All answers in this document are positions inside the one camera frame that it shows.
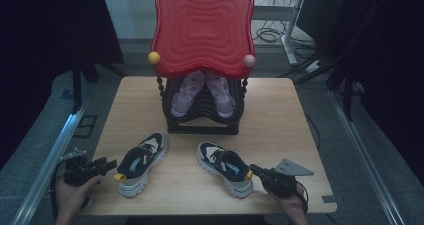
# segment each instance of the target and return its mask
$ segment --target black curtain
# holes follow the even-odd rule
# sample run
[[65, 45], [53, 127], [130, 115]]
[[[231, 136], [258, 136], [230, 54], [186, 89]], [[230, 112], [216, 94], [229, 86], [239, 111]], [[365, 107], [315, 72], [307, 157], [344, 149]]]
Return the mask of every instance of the black curtain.
[[359, 45], [354, 70], [365, 88], [363, 105], [422, 184], [423, 8], [423, 0], [385, 0]]
[[0, 0], [1, 166], [75, 62], [123, 63], [104, 0]]

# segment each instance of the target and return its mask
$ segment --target black and white sneaker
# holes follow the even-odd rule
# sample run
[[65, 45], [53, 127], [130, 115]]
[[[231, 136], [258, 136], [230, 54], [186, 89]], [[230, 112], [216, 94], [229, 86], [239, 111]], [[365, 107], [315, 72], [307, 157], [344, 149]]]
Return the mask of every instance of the black and white sneaker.
[[114, 177], [119, 182], [118, 191], [127, 197], [140, 193], [147, 184], [149, 170], [162, 161], [167, 151], [168, 141], [162, 133], [153, 133], [129, 150]]
[[225, 187], [234, 196], [244, 198], [252, 192], [252, 180], [245, 179], [249, 166], [237, 153], [211, 142], [202, 142], [197, 146], [196, 156], [204, 170], [221, 176]]

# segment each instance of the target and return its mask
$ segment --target wooden tabletop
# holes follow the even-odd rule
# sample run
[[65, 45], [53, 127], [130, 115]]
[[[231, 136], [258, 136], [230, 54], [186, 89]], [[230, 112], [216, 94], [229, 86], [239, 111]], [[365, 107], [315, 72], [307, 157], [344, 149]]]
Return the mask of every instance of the wooden tabletop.
[[149, 173], [144, 190], [134, 198], [118, 192], [116, 170], [103, 177], [91, 196], [84, 215], [201, 215], [281, 213], [258, 177], [246, 198], [232, 196], [222, 179], [204, 171], [195, 152], [202, 141], [211, 141], [237, 152], [246, 164], [275, 167], [283, 158], [315, 174], [297, 177], [309, 193], [309, 212], [328, 213], [335, 202], [324, 203], [333, 192], [293, 83], [281, 78], [249, 78], [245, 111], [238, 135], [168, 134], [154, 77], [125, 77], [113, 102], [97, 145], [94, 159], [116, 159], [118, 165], [128, 150], [154, 132], [169, 139], [165, 159]]

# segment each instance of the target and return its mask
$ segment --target sneaker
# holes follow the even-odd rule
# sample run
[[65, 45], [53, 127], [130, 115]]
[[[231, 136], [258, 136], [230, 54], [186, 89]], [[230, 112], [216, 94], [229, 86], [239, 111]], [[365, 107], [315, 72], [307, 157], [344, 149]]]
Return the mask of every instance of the sneaker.
[[222, 118], [230, 117], [234, 111], [235, 101], [228, 92], [227, 79], [212, 73], [207, 73], [206, 85], [215, 100], [218, 115]]
[[251, 179], [245, 179], [249, 166], [233, 151], [224, 150], [211, 142], [197, 147], [197, 160], [207, 172], [220, 176], [227, 190], [236, 197], [247, 197], [253, 189]]
[[162, 133], [153, 133], [129, 150], [115, 175], [118, 191], [127, 197], [139, 194], [147, 184], [149, 170], [162, 161], [167, 151], [168, 141]]
[[185, 76], [180, 90], [172, 98], [171, 112], [175, 117], [184, 116], [194, 102], [194, 97], [205, 85], [205, 73], [193, 72]]

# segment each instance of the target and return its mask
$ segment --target human hand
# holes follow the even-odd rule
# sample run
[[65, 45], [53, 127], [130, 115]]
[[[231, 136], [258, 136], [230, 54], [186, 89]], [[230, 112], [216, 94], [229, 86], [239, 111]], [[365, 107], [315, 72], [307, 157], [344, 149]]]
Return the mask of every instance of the human hand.
[[[303, 210], [303, 203], [296, 195], [293, 194], [290, 197], [279, 198], [266, 189], [266, 187], [264, 187], [264, 189], [277, 200], [281, 209], [293, 225], [308, 224], [308, 220]], [[303, 196], [304, 188], [299, 183], [297, 183], [296, 190]]]
[[56, 224], [67, 225], [75, 223], [85, 198], [88, 197], [94, 185], [99, 183], [101, 178], [101, 175], [97, 175], [79, 187], [66, 184], [63, 177], [59, 179], [56, 185], [59, 207]]

